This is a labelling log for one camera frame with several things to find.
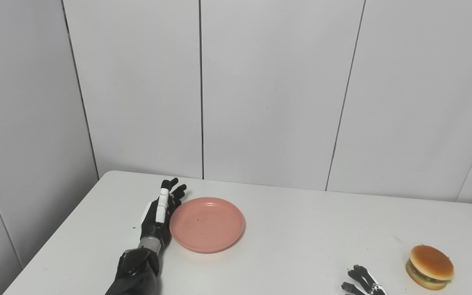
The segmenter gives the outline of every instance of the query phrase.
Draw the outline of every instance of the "burger patty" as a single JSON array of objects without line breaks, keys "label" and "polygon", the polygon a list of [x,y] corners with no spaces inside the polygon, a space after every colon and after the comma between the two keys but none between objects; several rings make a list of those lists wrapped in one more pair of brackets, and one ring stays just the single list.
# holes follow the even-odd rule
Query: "burger patty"
[{"label": "burger patty", "polygon": [[416,267],[414,267],[410,259],[407,260],[407,266],[412,271],[412,273],[414,273],[418,278],[420,278],[420,280],[423,280],[425,282],[434,284],[447,284],[448,282],[451,282],[451,280],[437,280],[424,275],[423,273],[419,272]]}]

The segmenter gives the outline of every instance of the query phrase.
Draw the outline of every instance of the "hamburger bun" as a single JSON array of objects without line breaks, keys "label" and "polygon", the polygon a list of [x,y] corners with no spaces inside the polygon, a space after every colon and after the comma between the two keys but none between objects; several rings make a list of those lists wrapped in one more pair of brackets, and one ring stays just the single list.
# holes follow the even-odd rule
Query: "hamburger bun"
[{"label": "hamburger bun", "polygon": [[418,245],[411,250],[405,270],[420,286],[440,290],[453,278],[454,267],[449,257],[431,246]]}]

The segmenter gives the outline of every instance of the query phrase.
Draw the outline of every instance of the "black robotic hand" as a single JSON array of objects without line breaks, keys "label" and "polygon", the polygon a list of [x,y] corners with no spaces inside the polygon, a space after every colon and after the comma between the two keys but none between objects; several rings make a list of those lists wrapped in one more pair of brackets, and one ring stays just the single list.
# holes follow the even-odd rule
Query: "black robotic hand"
[{"label": "black robotic hand", "polygon": [[[185,189],[187,189],[187,185],[182,184],[174,192],[169,193],[177,183],[178,178],[171,181],[164,180],[161,183],[159,197],[150,204],[148,213],[141,224],[140,239],[156,237],[160,240],[162,248],[169,244],[171,239],[169,220],[172,213],[182,204],[181,199],[185,196]],[[167,202],[162,204],[160,200],[165,198],[167,198]]]},{"label": "black robotic hand", "polygon": [[178,178],[164,180],[159,197],[149,207],[142,222],[138,248],[126,250],[120,257],[116,278],[105,295],[152,295],[159,275],[159,253],[168,246],[170,217],[182,204],[185,184],[170,193]]}]

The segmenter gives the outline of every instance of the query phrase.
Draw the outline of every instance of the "tabletop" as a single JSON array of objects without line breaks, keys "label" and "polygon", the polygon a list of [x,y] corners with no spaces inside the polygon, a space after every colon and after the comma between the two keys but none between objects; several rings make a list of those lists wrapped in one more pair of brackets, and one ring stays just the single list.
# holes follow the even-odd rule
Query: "tabletop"
[{"label": "tabletop", "polygon": [[[170,176],[108,172],[4,295],[105,294],[119,256],[139,242],[141,215]],[[389,295],[472,294],[472,205],[180,178],[184,201],[228,200],[245,231],[214,254],[172,241],[163,253],[160,295],[343,295],[347,270],[360,264]],[[453,282],[440,291],[405,272],[411,248],[447,254]]]}]

